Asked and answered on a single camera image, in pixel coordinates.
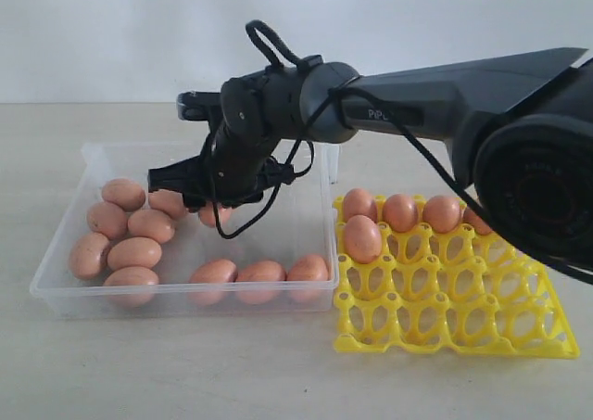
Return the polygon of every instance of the yellow egg tray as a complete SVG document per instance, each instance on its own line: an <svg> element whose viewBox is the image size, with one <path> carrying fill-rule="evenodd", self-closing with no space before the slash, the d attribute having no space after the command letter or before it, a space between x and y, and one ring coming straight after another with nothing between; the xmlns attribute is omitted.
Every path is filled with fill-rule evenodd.
<svg viewBox="0 0 593 420"><path fill-rule="evenodd" d="M580 355L543 264L465 223L443 235L427 223L392 232L381 222L384 196L375 197L382 254L359 264L344 249L343 198L334 201L340 270L336 351L399 347L420 354L451 349L463 355ZM422 214L424 197L414 199Z"/></svg>

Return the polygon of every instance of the plastic container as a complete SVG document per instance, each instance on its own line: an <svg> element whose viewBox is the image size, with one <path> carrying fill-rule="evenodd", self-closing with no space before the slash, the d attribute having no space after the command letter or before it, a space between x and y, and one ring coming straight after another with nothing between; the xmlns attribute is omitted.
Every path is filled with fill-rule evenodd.
<svg viewBox="0 0 593 420"><path fill-rule="evenodd" d="M282 142L274 156L283 161L293 143ZM334 210L330 195L328 147L315 145L311 171L292 185L285 185L266 216L232 240L222 239L216 229L202 225L190 214L177 228L173 240L163 245L163 256L154 271L158 286L103 287L101 279L85 283L67 268L74 242L89 232L86 211L101 200L100 188L115 177L129 177L146 187L148 169L187 159L199 152L200 144L88 144L82 149L87 168L35 274L30 291L61 318L121 318L131 316L184 316L201 314L237 314L246 312L321 312L332 308L339 273L334 236ZM309 164L305 144L295 160L297 171ZM269 196L259 204L241 207L233 213L225 231L230 233L259 212ZM221 285L187 284L194 270L205 261L227 258L239 268L260 260L280 262L286 270L301 256L323 255L330 265L330 279L323 282L230 283ZM247 305L236 297L245 290L277 291L270 302ZM314 290L316 298L306 303L291 298L291 291ZM146 305L125 309L109 296L155 293ZM190 299L193 292L222 291L225 297L211 306L197 306Z"/></svg>

